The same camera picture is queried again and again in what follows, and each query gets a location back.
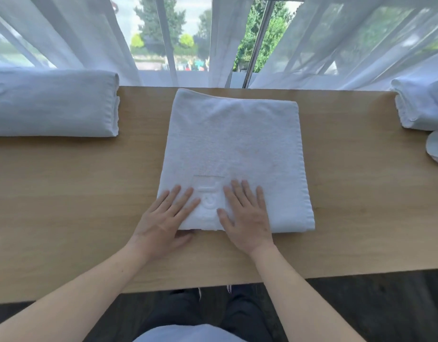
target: finger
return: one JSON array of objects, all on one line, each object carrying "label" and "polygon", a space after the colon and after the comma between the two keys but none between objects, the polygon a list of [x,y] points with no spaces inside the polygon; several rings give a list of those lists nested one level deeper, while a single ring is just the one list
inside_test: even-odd
[{"label": "finger", "polygon": [[252,193],[252,190],[249,187],[249,183],[246,180],[243,180],[242,185],[249,202],[252,204],[253,207],[257,207],[257,199],[256,196]]},{"label": "finger", "polygon": [[243,207],[239,202],[238,198],[236,197],[236,195],[230,189],[230,187],[224,186],[224,194],[227,197],[227,200],[229,201],[230,206],[232,207],[234,213],[236,213],[239,208]]},{"label": "finger", "polygon": [[171,245],[170,245],[171,250],[175,250],[177,248],[180,248],[192,240],[192,237],[193,237],[192,231],[182,230],[182,232],[185,232],[185,233],[182,233],[179,236],[178,235],[175,236],[175,239],[173,239],[173,241],[171,242]]},{"label": "finger", "polygon": [[151,204],[148,211],[153,212],[154,210],[156,210],[169,194],[169,190],[163,191],[161,195],[153,202],[153,204]]},{"label": "finger", "polygon": [[241,205],[244,207],[249,206],[250,202],[246,198],[245,193],[243,192],[243,189],[241,188],[241,185],[239,184],[238,180],[232,180],[232,187]]},{"label": "finger", "polygon": [[190,203],[187,207],[181,209],[181,211],[176,214],[175,219],[178,227],[182,223],[182,221],[184,221],[199,204],[200,198],[195,198],[192,203]]},{"label": "finger", "polygon": [[186,192],[184,192],[184,194],[182,195],[181,198],[178,199],[178,201],[176,203],[174,203],[172,206],[170,206],[167,210],[167,213],[170,216],[175,216],[179,210],[181,210],[184,205],[186,205],[186,203],[188,202],[190,196],[193,193],[193,188],[189,187]]},{"label": "finger", "polygon": [[263,195],[263,188],[261,186],[257,186],[257,203],[261,209],[267,211],[267,204],[265,203],[265,196]]},{"label": "finger", "polygon": [[168,208],[171,206],[173,201],[175,200],[176,196],[178,195],[179,191],[181,190],[180,185],[176,185],[170,192],[170,194],[164,199],[164,201],[160,204],[159,208],[157,208],[157,211],[159,212],[165,212],[168,210]]},{"label": "finger", "polygon": [[233,228],[233,224],[229,216],[227,215],[227,212],[224,209],[217,209],[217,213],[222,228],[224,228],[227,233],[230,232]]}]

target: skin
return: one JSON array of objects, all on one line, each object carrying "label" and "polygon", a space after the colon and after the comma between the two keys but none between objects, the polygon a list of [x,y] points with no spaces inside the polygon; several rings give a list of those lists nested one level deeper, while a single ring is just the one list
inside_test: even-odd
[{"label": "skin", "polygon": [[[363,341],[342,317],[285,261],[273,244],[261,187],[247,182],[224,188],[235,215],[218,216],[230,240],[254,261],[290,341]],[[178,231],[198,206],[185,206],[193,189],[173,203],[181,187],[165,191],[143,214],[117,253],[0,324],[0,342],[81,342],[140,269],[192,239]]]}]

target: pants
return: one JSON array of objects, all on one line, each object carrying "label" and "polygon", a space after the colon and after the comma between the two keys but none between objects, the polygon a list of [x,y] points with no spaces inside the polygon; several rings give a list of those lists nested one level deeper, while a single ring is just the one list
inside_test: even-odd
[{"label": "pants", "polygon": [[[200,314],[199,296],[195,291],[198,290],[175,291],[163,299],[143,322],[136,338],[153,328],[166,325],[204,324]],[[247,342],[272,341],[264,314],[256,299],[253,295],[240,291],[233,293],[219,328]]]}]

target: floor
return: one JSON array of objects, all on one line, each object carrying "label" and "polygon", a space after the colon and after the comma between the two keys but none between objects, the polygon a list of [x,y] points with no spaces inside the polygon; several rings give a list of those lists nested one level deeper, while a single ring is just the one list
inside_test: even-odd
[{"label": "floor", "polygon": [[[345,276],[309,283],[368,341],[438,341],[438,270]],[[268,293],[255,289],[276,342],[287,341]],[[87,342],[130,342],[139,324],[166,292],[120,295],[102,316]],[[220,322],[227,302],[225,287],[202,289],[205,320]],[[30,303],[0,305],[0,322]]]}]

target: wooden table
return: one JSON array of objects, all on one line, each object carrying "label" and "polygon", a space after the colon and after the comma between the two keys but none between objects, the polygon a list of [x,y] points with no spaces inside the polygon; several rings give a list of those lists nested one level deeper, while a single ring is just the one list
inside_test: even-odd
[{"label": "wooden table", "polygon": [[[275,242],[305,277],[438,268],[438,164],[391,92],[196,89],[296,101],[316,231]],[[0,138],[0,302],[100,263],[155,198],[175,88],[121,87],[117,138]],[[147,266],[127,292],[260,281],[223,232]]]}]

